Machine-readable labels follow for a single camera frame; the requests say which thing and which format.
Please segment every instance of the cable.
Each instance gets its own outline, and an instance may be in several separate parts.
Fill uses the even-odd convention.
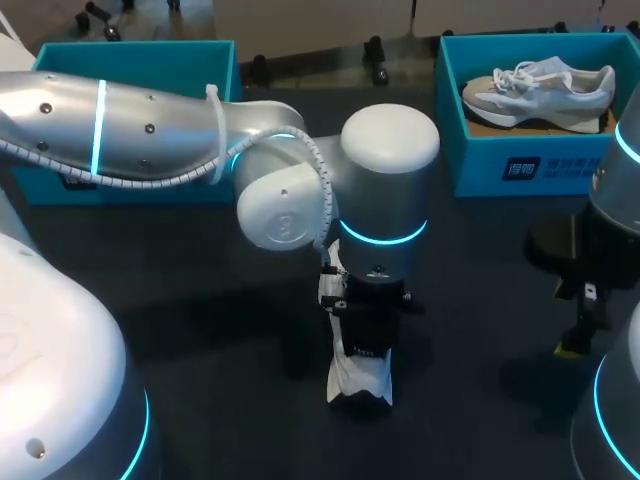
[[[182,185],[192,182],[211,171],[223,171],[224,165],[226,163],[226,158],[234,157],[235,155],[244,152],[248,148],[251,148],[253,145],[264,140],[265,138],[269,138],[273,135],[278,134],[289,134],[300,139],[307,146],[315,160],[314,167],[322,183],[323,208],[322,226],[320,232],[313,241],[313,248],[315,248],[321,254],[322,264],[329,264],[329,252],[324,246],[324,242],[327,238],[327,235],[329,234],[329,228],[331,227],[331,221],[333,219],[333,189],[331,187],[329,171],[327,170],[325,161],[322,158],[322,154],[320,153],[320,150],[318,149],[316,143],[309,135],[296,127],[275,127],[268,130],[263,130],[262,132],[256,133],[255,135],[246,138],[243,142],[234,145],[231,149],[229,149],[226,153],[226,157],[224,154],[222,155],[224,157],[224,160],[220,161],[220,165],[222,165],[222,167],[218,165],[219,157],[216,157],[213,160],[210,160],[186,173],[159,180],[126,180],[122,178],[110,177],[107,175],[91,174],[91,172],[88,172],[86,170],[81,170],[76,167],[64,165],[63,163],[47,158],[38,152],[26,150],[25,148],[15,145],[11,142],[7,142],[3,139],[0,139],[0,151],[6,151],[10,155],[14,155],[21,160],[35,164],[39,167],[53,170],[54,172],[60,173],[65,176],[77,178],[83,182],[95,183],[97,185],[105,185],[107,187],[114,188],[148,190]]]
[[[213,104],[213,110],[216,114],[216,121],[218,124],[218,162],[216,164],[216,171],[213,174],[212,185],[215,185],[222,178],[225,166],[227,165],[227,121],[224,116],[224,109],[222,108],[222,102],[218,97],[218,87],[215,85],[207,85],[207,101]]]
[[[22,40],[20,40],[20,37],[18,36],[16,31],[13,29],[13,27],[9,23],[9,20],[7,20],[7,17],[4,16],[4,13],[2,13],[2,11],[0,11],[0,23],[2,23],[2,26],[7,31],[9,36],[13,39],[13,41],[16,42],[18,45],[21,45],[24,47]]]

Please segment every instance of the logo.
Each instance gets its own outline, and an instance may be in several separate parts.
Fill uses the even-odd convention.
[[[267,223],[266,233],[276,243],[293,243],[307,233],[306,223],[295,212],[278,212]]]
[[[62,174],[59,175],[65,190],[95,190],[97,188],[95,183],[84,182],[75,177],[68,177]]]
[[[511,157],[502,180],[533,180],[540,166],[540,157]]]

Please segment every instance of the shoe sole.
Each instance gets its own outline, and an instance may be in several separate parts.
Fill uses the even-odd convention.
[[[478,115],[480,118],[499,127],[513,128],[526,120],[538,119],[553,123],[554,125],[571,132],[600,133],[600,117],[594,117],[585,120],[583,117],[579,117],[576,115],[566,115],[557,112],[549,112],[545,115],[540,116],[501,115],[499,113],[487,112],[480,108],[474,107],[464,100],[463,102],[467,106],[467,108],[469,108],[469,110]]]

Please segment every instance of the sticker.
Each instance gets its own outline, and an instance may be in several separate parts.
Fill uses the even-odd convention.
[[[540,157],[511,157],[502,180],[533,180],[540,166]]]
[[[543,166],[542,178],[590,178],[598,163],[599,158],[550,158]]]

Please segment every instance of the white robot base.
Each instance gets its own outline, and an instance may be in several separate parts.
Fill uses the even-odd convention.
[[[42,258],[1,191],[0,268],[0,480],[159,479],[149,399],[115,320]]]

